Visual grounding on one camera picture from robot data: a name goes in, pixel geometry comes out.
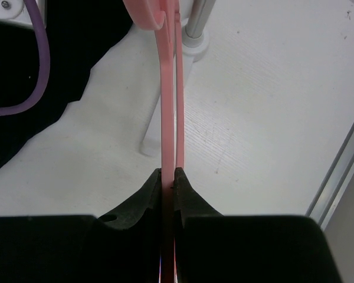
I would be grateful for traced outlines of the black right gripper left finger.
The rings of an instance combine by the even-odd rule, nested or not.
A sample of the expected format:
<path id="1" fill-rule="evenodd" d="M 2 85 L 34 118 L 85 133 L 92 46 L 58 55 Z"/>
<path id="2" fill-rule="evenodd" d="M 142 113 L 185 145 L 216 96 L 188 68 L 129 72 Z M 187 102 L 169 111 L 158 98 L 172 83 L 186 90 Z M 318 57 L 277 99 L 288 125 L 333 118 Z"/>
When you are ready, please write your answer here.
<path id="1" fill-rule="evenodd" d="M 161 171 L 100 217 L 0 216 L 0 282 L 158 282 Z"/>

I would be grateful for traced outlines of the pink hanger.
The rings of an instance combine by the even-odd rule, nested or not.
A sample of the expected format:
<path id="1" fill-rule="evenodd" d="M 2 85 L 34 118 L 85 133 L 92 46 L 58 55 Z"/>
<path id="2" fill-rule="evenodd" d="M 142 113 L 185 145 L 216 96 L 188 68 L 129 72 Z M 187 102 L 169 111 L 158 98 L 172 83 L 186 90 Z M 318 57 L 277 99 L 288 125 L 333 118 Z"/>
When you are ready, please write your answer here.
<path id="1" fill-rule="evenodd" d="M 173 182 L 184 166 L 185 122 L 183 100 L 182 25 L 179 1 L 125 1 L 133 22 L 154 31 L 160 65 L 162 244 L 160 281 L 175 280 Z"/>

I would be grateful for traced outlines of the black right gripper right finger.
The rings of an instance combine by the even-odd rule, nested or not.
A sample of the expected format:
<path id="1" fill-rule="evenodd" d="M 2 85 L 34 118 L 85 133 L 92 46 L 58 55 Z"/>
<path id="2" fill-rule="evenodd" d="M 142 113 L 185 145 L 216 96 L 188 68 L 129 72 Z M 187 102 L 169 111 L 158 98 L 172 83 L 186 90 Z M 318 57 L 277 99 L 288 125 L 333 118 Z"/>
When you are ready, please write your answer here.
<path id="1" fill-rule="evenodd" d="M 225 216 L 175 170 L 179 282 L 340 282 L 320 226 L 299 215 Z"/>

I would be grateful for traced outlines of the black t shirt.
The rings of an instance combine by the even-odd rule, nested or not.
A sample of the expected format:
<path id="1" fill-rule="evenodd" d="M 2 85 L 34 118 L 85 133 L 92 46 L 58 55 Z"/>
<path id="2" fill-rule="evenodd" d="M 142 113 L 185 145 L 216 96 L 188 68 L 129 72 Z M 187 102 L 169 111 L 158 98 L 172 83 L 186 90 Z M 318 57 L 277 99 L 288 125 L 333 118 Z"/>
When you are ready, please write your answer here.
<path id="1" fill-rule="evenodd" d="M 31 109 L 0 117 L 0 168 L 29 139 L 58 121 L 69 103 L 81 99 L 91 69 L 132 24 L 122 1 L 48 1 L 47 89 Z M 38 68 L 33 31 L 0 24 L 0 107 L 14 106 L 30 96 Z"/>

